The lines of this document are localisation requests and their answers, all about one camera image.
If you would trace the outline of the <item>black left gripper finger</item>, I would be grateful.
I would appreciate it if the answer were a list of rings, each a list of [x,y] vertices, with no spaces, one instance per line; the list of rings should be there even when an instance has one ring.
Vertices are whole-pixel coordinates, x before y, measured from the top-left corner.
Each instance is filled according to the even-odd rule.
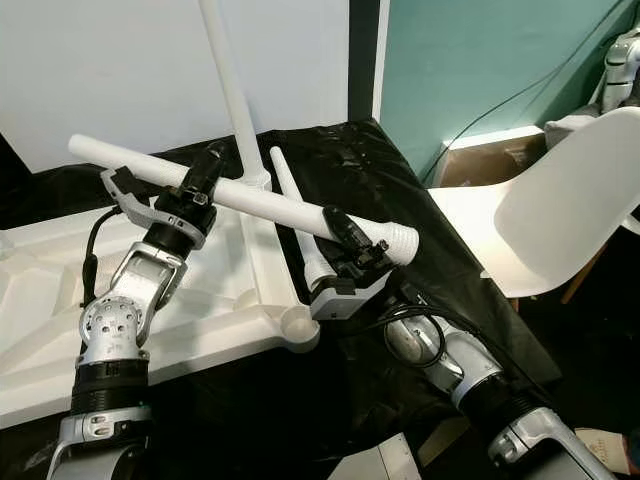
[[[227,151],[228,147],[210,145],[192,152],[191,163],[182,182],[184,195],[212,197],[227,160]]]

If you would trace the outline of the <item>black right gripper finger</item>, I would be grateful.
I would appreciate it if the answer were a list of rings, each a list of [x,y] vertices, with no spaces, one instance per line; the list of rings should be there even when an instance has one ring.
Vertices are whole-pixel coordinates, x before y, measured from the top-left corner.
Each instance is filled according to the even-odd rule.
[[[351,259],[376,259],[378,247],[366,236],[364,229],[338,207],[323,207],[326,227],[332,233],[333,241],[342,246]]]

